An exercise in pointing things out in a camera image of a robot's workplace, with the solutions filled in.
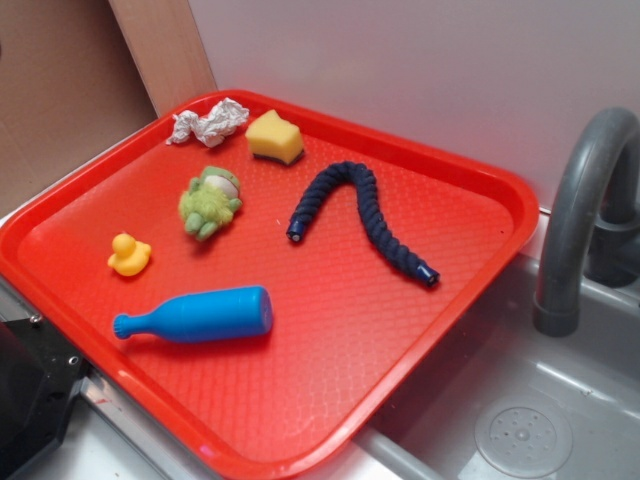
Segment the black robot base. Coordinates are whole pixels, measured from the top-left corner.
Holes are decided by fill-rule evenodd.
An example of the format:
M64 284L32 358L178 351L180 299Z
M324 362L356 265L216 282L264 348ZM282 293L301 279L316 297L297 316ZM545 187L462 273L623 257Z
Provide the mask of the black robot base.
M47 320L1 323L1 477L59 448L87 363Z

